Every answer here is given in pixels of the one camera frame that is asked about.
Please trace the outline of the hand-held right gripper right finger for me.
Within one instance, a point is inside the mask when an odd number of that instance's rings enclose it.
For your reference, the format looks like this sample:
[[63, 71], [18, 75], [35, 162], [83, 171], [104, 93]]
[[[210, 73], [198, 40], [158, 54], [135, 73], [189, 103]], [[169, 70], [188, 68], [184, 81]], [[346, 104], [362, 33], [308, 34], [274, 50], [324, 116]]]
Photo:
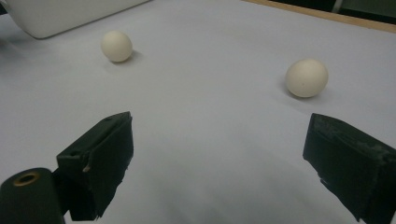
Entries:
[[312, 114], [303, 158], [357, 220], [390, 224], [396, 213], [396, 149], [340, 119]]

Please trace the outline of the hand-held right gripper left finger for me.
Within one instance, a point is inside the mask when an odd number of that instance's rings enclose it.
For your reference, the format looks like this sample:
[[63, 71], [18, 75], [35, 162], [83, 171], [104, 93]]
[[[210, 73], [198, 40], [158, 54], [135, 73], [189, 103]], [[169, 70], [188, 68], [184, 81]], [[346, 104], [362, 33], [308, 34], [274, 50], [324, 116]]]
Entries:
[[96, 220], [113, 200], [134, 155], [132, 116], [102, 119], [57, 155], [55, 181], [64, 213]]

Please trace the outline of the white egg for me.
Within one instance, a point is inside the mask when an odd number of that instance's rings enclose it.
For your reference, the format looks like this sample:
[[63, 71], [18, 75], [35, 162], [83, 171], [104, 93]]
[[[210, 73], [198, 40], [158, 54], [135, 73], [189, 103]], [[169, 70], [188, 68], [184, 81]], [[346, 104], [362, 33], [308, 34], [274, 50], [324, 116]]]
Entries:
[[297, 97], [310, 98], [321, 93], [329, 80], [326, 66], [314, 59], [304, 59], [292, 64], [287, 70], [287, 90]]
[[101, 50], [111, 62], [120, 63], [132, 56], [133, 44], [125, 33], [110, 31], [101, 40]]

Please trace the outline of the white rectangular plastic container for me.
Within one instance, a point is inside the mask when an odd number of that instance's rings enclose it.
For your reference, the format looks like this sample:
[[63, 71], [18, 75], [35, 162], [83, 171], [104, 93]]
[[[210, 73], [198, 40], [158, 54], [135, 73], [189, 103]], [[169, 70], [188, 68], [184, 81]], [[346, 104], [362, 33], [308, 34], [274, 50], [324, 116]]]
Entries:
[[28, 35], [47, 38], [147, 1], [0, 0], [0, 8]]

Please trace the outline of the white table cover sheet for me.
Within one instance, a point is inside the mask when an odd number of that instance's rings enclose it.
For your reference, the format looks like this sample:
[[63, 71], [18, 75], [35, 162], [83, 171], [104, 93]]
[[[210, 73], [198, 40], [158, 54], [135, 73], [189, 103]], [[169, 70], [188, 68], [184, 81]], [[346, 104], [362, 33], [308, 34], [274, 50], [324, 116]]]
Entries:
[[[310, 98], [286, 88], [304, 59], [329, 72]], [[304, 140], [320, 113], [396, 148], [396, 34], [241, 0], [154, 0], [43, 40], [0, 16], [0, 183], [123, 111], [134, 157], [95, 224], [360, 224]]]

